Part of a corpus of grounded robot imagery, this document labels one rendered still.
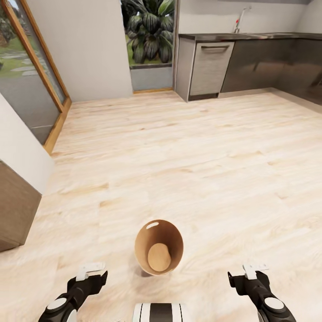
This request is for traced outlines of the trash can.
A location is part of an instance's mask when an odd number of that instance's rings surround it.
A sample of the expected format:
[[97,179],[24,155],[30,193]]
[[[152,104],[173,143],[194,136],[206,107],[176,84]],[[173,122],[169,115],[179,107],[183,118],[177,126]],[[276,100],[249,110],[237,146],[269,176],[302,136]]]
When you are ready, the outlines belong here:
[[173,272],[180,264],[183,253],[182,235],[179,229],[168,220],[151,220],[137,233],[136,260],[149,274],[164,276]]

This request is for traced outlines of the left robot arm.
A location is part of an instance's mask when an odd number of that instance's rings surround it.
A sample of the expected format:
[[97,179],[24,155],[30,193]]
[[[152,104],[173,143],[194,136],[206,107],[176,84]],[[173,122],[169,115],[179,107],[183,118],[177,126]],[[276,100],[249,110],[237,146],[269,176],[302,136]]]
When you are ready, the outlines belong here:
[[87,296],[98,294],[106,284],[107,271],[102,276],[89,276],[88,272],[103,271],[105,267],[104,262],[80,264],[76,277],[68,281],[67,293],[47,305],[38,322],[76,322]]

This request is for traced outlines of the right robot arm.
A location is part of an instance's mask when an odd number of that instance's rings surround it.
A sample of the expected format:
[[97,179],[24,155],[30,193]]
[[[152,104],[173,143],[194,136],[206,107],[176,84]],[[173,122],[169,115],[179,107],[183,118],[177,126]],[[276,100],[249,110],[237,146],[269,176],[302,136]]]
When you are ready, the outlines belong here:
[[271,293],[270,284],[263,270],[269,270],[266,261],[243,263],[245,275],[228,278],[232,288],[236,288],[238,295],[249,296],[258,310],[259,322],[297,322],[287,306]]

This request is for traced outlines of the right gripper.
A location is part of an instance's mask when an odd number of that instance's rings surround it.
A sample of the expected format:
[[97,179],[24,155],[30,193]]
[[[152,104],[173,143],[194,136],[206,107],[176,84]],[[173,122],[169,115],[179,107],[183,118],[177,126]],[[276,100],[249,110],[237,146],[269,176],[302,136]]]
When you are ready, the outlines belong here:
[[264,273],[256,273],[257,279],[255,280],[247,279],[245,275],[232,276],[229,271],[227,271],[227,273],[231,287],[236,288],[237,293],[240,296],[248,295],[251,299],[251,292],[255,287],[265,288],[271,292],[268,278]]

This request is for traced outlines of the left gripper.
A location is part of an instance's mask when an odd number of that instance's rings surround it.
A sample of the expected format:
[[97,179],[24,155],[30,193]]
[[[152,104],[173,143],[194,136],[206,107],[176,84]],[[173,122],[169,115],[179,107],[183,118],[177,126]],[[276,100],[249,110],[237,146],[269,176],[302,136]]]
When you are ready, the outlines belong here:
[[67,292],[74,288],[78,288],[83,292],[83,302],[86,300],[87,296],[98,294],[102,288],[106,284],[108,272],[106,271],[102,276],[101,275],[93,275],[89,276],[83,281],[76,281],[76,277],[70,279],[68,281]]

